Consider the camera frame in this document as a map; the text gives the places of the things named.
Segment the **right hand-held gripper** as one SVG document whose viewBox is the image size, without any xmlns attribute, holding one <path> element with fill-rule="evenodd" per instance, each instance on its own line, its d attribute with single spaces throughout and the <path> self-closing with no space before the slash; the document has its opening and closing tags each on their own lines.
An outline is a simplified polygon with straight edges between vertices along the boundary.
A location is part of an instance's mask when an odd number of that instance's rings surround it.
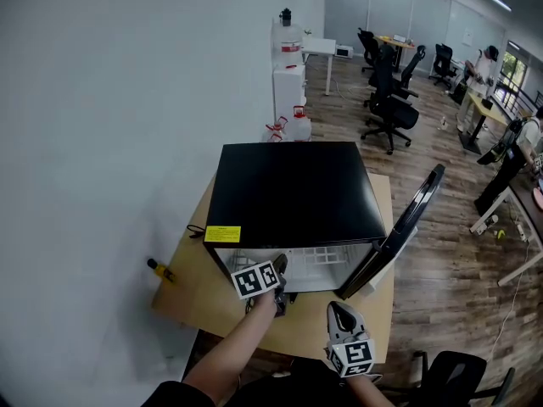
<svg viewBox="0 0 543 407">
<path fill-rule="evenodd" d="M 346 340 L 329 341 L 326 347 L 327 359 L 340 377 L 370 373 L 375 363 L 375 346 L 367 335 L 361 313 L 346 303 L 331 301 L 327 305 L 327 332 L 331 340 L 338 340 L 340 333 Z"/>
</svg>

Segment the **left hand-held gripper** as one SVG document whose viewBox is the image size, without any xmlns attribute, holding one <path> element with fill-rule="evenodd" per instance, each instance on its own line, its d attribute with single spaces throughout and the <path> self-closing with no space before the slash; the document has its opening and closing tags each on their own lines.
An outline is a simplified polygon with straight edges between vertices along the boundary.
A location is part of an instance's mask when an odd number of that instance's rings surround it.
<svg viewBox="0 0 543 407">
<path fill-rule="evenodd" d="M 251 265 L 231 274 L 238 297 L 245 301 L 246 314 L 252 309 L 255 297 L 272 291 L 277 306 L 276 317 L 285 315 L 287 299 L 284 288 L 287 282 L 284 274 L 287 265 L 287 255 L 279 254 L 273 261 Z"/>
</svg>

